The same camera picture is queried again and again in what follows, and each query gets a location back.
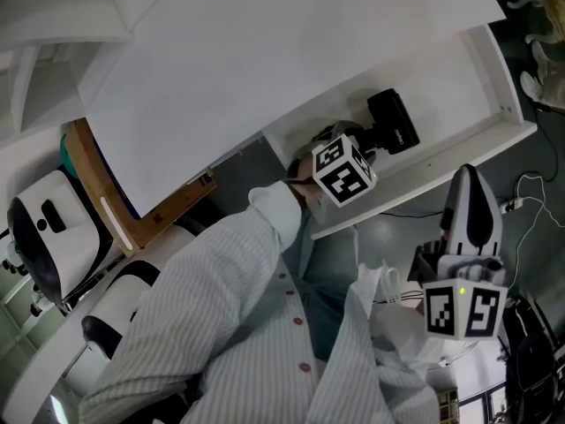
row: striped shirt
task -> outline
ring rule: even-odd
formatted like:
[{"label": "striped shirt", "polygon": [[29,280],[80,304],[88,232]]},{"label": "striped shirt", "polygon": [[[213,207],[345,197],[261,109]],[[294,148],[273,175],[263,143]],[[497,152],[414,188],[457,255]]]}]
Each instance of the striped shirt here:
[{"label": "striped shirt", "polygon": [[170,259],[83,399],[81,422],[121,422],[202,374],[183,423],[438,423],[434,391],[372,340],[369,277],[350,287],[319,376],[305,311],[279,264],[300,207],[281,182],[252,190],[250,202]]}]

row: white cable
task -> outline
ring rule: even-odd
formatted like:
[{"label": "white cable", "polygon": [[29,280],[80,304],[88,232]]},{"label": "white cable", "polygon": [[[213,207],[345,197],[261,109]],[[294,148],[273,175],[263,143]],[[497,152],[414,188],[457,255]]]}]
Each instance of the white cable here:
[{"label": "white cable", "polygon": [[549,217],[554,221],[555,224],[557,224],[558,227],[565,228],[565,225],[559,223],[555,219],[555,217],[551,213],[551,211],[546,207],[546,189],[544,188],[544,179],[541,176],[528,176],[527,174],[523,174],[520,177],[520,179],[518,180],[518,185],[516,186],[516,198],[518,200],[520,200],[520,184],[522,183],[522,179],[524,179],[524,178],[530,179],[530,180],[539,179],[539,182],[541,182],[541,194],[543,195],[544,199],[539,200],[538,198],[534,198],[533,196],[524,196],[523,197],[524,201],[526,201],[526,200],[536,201],[536,202],[539,202],[541,204],[541,206],[539,206],[538,213],[536,214],[536,217],[533,219],[533,223],[531,224],[530,229],[525,232],[525,234],[520,239],[520,242],[518,242],[518,246],[516,247],[516,268],[514,270],[514,280],[512,281],[512,284],[510,285],[509,289],[512,289],[512,286],[516,283],[516,279],[518,278],[518,267],[520,265],[520,246],[522,246],[522,243],[525,241],[528,234],[530,234],[531,230],[533,230],[533,228],[535,227],[536,222],[538,221],[539,215],[541,214],[541,211],[545,210],[547,212],[547,214],[549,215]]}]

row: apriltag cube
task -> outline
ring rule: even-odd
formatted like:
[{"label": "apriltag cube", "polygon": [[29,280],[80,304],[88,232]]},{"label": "apriltag cube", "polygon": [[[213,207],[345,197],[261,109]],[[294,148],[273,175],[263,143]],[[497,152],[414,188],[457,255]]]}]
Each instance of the apriltag cube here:
[{"label": "apriltag cube", "polygon": [[377,175],[347,136],[313,151],[313,178],[338,208],[372,190]]},{"label": "apriltag cube", "polygon": [[428,336],[459,341],[498,336],[506,287],[466,279],[446,279],[422,287]]}]

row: teal object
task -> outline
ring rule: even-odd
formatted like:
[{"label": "teal object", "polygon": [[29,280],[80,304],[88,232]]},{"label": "teal object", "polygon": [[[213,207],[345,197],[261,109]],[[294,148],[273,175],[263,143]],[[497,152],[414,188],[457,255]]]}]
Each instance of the teal object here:
[{"label": "teal object", "polygon": [[61,151],[61,160],[63,161],[63,166],[67,170],[67,172],[75,179],[78,179],[79,175],[72,166],[71,159],[69,158],[69,153],[67,152],[67,148],[64,146],[64,137],[66,137],[66,135],[63,135],[61,137],[61,144],[59,145],[59,150]]}]

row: white striped sleeve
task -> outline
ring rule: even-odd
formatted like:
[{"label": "white striped sleeve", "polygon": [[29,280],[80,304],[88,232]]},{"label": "white striped sleeve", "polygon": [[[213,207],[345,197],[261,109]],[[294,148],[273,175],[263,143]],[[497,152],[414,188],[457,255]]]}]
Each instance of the white striped sleeve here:
[{"label": "white striped sleeve", "polygon": [[252,191],[250,201],[167,263],[82,401],[82,422],[120,422],[183,389],[252,311],[296,237],[300,207],[283,183]]}]

